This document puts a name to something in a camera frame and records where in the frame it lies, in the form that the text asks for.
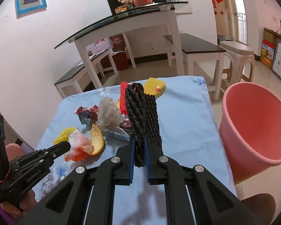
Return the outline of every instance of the pink round object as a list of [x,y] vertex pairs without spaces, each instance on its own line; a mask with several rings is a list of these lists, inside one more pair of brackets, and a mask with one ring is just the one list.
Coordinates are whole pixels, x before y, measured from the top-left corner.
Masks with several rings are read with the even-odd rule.
[[140,7],[140,6],[152,4],[153,1],[152,0],[134,0],[133,3],[134,3],[134,6]]
[[281,164],[281,100],[250,82],[230,86],[223,97],[220,135],[238,184]]

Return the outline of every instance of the purple fabric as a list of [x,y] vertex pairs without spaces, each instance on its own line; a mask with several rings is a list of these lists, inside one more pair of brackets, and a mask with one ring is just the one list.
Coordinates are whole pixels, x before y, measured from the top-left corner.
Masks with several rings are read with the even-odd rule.
[[7,214],[0,206],[0,214],[9,225],[18,225],[18,221]]

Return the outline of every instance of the blue picture frame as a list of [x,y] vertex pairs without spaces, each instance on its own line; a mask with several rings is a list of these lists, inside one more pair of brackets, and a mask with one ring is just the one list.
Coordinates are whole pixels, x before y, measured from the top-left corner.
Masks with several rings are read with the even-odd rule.
[[46,0],[41,0],[41,3],[42,3],[41,5],[37,5],[37,6],[26,8],[26,9],[21,9],[21,2],[22,2],[21,0],[16,0],[16,9],[17,9],[18,16],[47,7]]

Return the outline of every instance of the bench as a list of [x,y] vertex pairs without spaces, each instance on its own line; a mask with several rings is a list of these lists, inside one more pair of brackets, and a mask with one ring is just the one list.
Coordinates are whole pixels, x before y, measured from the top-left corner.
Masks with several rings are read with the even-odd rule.
[[[171,66],[172,59],[175,58],[172,55],[173,40],[171,35],[165,35],[164,38],[167,45],[167,58],[169,66]],[[188,67],[188,75],[194,75],[194,62],[216,60],[213,82],[207,89],[209,92],[214,91],[213,99],[217,101],[220,94],[224,65],[223,58],[226,50],[189,34],[180,34],[180,39],[182,55],[185,58]]]
[[[112,67],[103,69],[100,61],[107,55],[109,56]],[[118,74],[116,65],[114,63],[114,60],[112,59],[111,50],[106,50],[100,54],[97,54],[90,60],[94,66],[97,65],[102,78],[105,77],[104,71],[107,71],[107,70],[113,69],[114,73]],[[76,66],[76,67],[72,68],[70,71],[68,71],[64,76],[62,76],[54,85],[56,86],[56,88],[58,89],[58,91],[64,98],[66,97],[64,88],[67,86],[73,86],[77,94],[82,93],[83,90],[81,89],[81,87],[79,86],[77,81],[79,79],[81,79],[86,73],[88,73],[88,72],[87,72],[84,64]]]

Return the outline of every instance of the black bench top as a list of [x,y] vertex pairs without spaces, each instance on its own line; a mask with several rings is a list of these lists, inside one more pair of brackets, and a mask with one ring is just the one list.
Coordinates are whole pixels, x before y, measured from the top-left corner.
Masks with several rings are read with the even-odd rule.
[[[95,55],[91,61],[94,61],[98,56],[102,55],[102,53],[104,52],[101,52],[100,54],[98,55]],[[59,80],[57,80],[57,82],[54,84],[55,86],[60,84],[60,83],[63,83],[67,80],[70,80],[72,78],[74,78],[75,75],[77,75],[81,70],[83,70],[85,68],[84,64],[78,66],[78,67],[73,67],[70,71],[68,71],[64,76],[62,76]]]
[[[173,43],[172,35],[163,37]],[[225,49],[190,34],[180,34],[180,39],[181,48],[185,54],[226,52]]]

